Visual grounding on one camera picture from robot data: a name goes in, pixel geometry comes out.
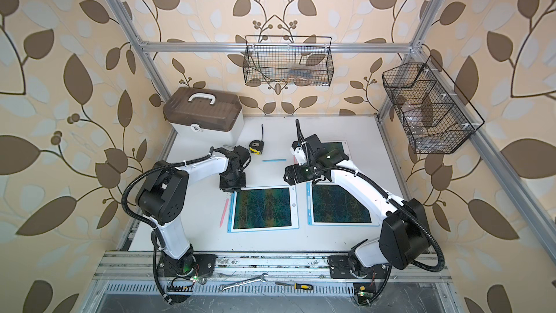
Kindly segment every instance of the storage box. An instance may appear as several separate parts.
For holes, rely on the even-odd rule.
[[[163,111],[180,136],[215,148],[234,146],[244,125],[240,99],[232,93],[180,87]]]

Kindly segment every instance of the white table surface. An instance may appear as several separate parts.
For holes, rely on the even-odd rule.
[[[317,134],[321,141],[347,141],[351,159],[359,170],[393,194],[401,196],[390,159],[373,117],[246,117],[238,145],[260,139],[264,124],[264,150],[252,155],[245,170],[248,187],[287,184],[284,169],[294,163],[291,143],[297,140],[295,119],[299,118],[305,138]],[[200,156],[208,148],[181,136],[176,137],[166,161],[179,162]],[[285,158],[285,162],[262,162],[264,159]],[[195,251],[347,251],[364,239],[378,237],[377,226],[310,226],[307,215],[305,183],[296,186],[299,229],[227,232],[230,206],[222,227],[220,220],[226,198],[231,193],[219,190],[219,175],[207,177],[187,187],[184,211],[181,213],[185,234]],[[152,249],[150,228],[141,223],[130,251]]]

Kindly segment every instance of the brown box lid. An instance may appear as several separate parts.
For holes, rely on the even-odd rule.
[[[171,123],[228,132],[241,111],[236,94],[180,87],[166,102],[164,114]]]

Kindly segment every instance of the wallpaper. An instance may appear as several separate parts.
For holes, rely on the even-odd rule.
[[[2,310],[75,311],[170,126],[103,0],[0,0],[0,17]]]
[[[146,41],[234,42],[239,35],[411,40],[428,0],[122,0]]]
[[[556,217],[556,0],[446,0],[425,40]]]
[[[469,313],[552,312],[556,267],[472,143],[415,155],[397,116],[385,119],[413,198],[425,206]]]
[[[332,54],[330,87],[244,81],[242,54],[158,53],[157,69],[173,93],[178,87],[224,90],[240,96],[244,114],[374,114],[386,93],[380,75],[398,66],[397,54]]]

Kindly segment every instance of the ventilation grille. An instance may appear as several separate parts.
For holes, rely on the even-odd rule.
[[[291,286],[275,285],[272,282],[258,283],[251,285],[242,285],[227,289],[223,292],[218,291],[220,284],[229,284],[230,282],[209,282],[205,285],[195,284],[193,287],[194,295],[226,295],[226,296],[353,296],[354,288],[352,283],[312,283],[315,290],[305,291],[294,289]],[[181,287],[179,282],[174,283],[174,287]],[[106,288],[107,294],[127,294],[127,295],[159,295],[153,282],[148,281],[131,281],[131,280],[114,280],[110,281]],[[189,292],[172,292],[176,295],[191,295]]]

